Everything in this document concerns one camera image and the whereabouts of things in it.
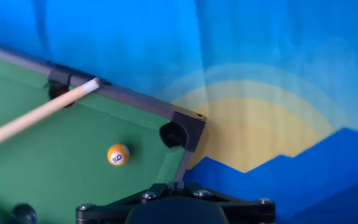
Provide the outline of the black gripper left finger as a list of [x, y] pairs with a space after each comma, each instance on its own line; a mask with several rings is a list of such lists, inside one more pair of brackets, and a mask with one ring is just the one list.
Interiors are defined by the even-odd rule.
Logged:
[[107, 205], [86, 203], [76, 208], [76, 224], [102, 223], [106, 220], [124, 223], [129, 212], [138, 205], [163, 199], [172, 194], [175, 183], [153, 184], [149, 189], [137, 192], [116, 202]]

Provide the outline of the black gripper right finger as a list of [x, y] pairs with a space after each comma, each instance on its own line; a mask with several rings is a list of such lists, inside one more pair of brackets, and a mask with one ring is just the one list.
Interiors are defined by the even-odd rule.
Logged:
[[275, 223], [275, 203], [269, 198], [246, 201], [202, 187], [196, 182], [176, 182], [175, 192], [218, 205], [229, 223]]

